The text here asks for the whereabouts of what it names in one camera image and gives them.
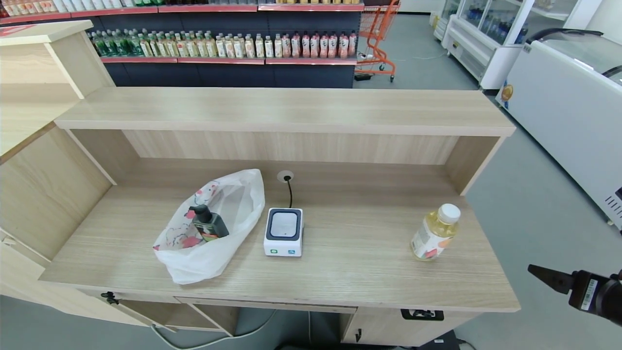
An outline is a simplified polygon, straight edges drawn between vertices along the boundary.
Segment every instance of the orange shopping cart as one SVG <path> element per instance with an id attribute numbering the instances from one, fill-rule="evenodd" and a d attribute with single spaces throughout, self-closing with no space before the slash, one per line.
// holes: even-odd
<path id="1" fill-rule="evenodd" d="M 361 50 L 358 56 L 355 73 L 391 74 L 391 82 L 393 82 L 395 64 L 378 45 L 389 32 L 398 9 L 399 0 L 365 0 L 359 36 L 367 38 L 367 48 L 364 52 Z M 379 65 L 377 70 L 374 69 L 375 65 Z M 391 70 L 386 70 L 387 65 L 391 67 Z"/>

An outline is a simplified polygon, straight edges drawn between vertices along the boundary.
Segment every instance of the gray floor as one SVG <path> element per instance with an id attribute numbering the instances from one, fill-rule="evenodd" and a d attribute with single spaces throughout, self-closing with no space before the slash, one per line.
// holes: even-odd
<path id="1" fill-rule="evenodd" d="M 475 89 L 474 81 L 443 53 L 425 16 L 398 16 L 384 48 L 398 64 L 391 85 L 375 76 L 358 88 Z M 474 208 L 522 310 L 482 315 L 456 329 L 478 350 L 619 349 L 622 329 L 571 309 L 567 296 L 554 293 L 527 272 L 535 263 L 567 272 L 585 269 L 602 275 L 622 267 L 622 237 L 607 226 L 582 192 L 548 155 L 518 129 L 498 151 L 467 199 Z M 151 330 L 69 316 L 40 305 L 2 297 L 2 350 L 168 349 Z M 267 310 L 243 310 L 238 333 L 254 329 Z M 314 344 L 337 341 L 334 315 L 313 314 Z M 170 337 L 182 346 L 220 337 L 183 331 Z M 271 350 L 285 341 L 305 342 L 307 314 L 278 311 L 254 336 L 225 341 L 210 349 Z"/>

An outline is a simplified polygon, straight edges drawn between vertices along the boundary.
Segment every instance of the plastic bag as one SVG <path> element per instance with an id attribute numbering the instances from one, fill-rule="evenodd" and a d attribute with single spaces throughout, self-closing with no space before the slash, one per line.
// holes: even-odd
<path id="1" fill-rule="evenodd" d="M 229 235 L 206 242 L 192 224 L 190 206 L 206 204 L 219 214 Z M 266 205 L 258 169 L 248 169 L 208 182 L 188 198 L 158 236 L 153 249 L 173 282 L 187 285 L 219 276 Z"/>

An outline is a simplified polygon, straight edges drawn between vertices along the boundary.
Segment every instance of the robotic arm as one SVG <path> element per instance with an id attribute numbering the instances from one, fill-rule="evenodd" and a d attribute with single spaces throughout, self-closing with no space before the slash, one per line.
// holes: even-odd
<path id="1" fill-rule="evenodd" d="M 569 275 L 537 265 L 529 265 L 527 270 L 561 294 L 572 290 L 568 304 L 573 308 L 622 326 L 622 270 L 610 277 L 585 270 Z"/>

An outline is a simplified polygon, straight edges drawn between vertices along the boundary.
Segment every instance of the soap dispenser bottle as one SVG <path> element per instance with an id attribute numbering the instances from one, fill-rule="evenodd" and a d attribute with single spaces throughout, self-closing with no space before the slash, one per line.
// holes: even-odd
<path id="1" fill-rule="evenodd" d="M 203 240 L 206 242 L 229 235 L 223 218 L 211 212 L 210 208 L 205 204 L 190 207 L 190 210 L 195 213 L 195 217 L 192 218 L 192 224 L 197 228 L 201 237 L 203 237 Z"/>

